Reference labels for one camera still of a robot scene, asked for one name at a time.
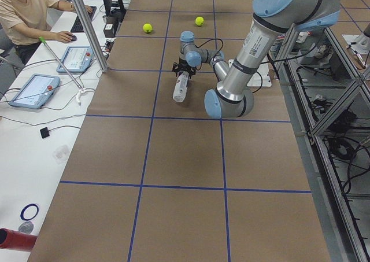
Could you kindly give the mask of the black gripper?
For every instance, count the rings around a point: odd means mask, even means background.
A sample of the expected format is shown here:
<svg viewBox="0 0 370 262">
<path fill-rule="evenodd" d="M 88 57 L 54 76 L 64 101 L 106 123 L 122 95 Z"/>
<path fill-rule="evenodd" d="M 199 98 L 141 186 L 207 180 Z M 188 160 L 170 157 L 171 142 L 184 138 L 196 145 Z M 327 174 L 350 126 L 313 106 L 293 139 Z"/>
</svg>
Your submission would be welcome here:
<svg viewBox="0 0 370 262">
<path fill-rule="evenodd" d="M 188 63 L 183 63 L 183 62 L 179 62 L 177 64 L 177 73 L 179 72 L 187 72 L 188 73 L 188 77 L 187 77 L 187 86 L 190 85 L 190 82 L 191 82 L 191 77 L 192 77 L 192 74 L 190 74 L 192 72 L 192 67 L 188 65 Z"/>
</svg>

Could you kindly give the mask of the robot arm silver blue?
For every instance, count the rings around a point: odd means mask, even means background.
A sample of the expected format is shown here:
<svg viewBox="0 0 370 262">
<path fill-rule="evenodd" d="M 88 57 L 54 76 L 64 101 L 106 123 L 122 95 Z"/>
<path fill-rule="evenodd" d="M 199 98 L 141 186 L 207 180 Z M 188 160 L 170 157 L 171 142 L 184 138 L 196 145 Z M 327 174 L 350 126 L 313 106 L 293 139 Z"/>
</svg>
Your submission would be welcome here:
<svg viewBox="0 0 370 262">
<path fill-rule="evenodd" d="M 216 88 L 206 92 L 204 106 L 213 119 L 242 117 L 254 106 L 254 96 L 247 84 L 280 34 L 290 27 L 297 31 L 324 29 L 339 18 L 341 0 L 253 0 L 253 21 L 240 52 L 228 64 L 219 50 L 195 45 L 194 34 L 180 36 L 179 61 L 172 70 L 177 83 L 173 99 L 182 102 L 188 80 L 197 67 L 209 64 L 217 77 Z"/>
</svg>

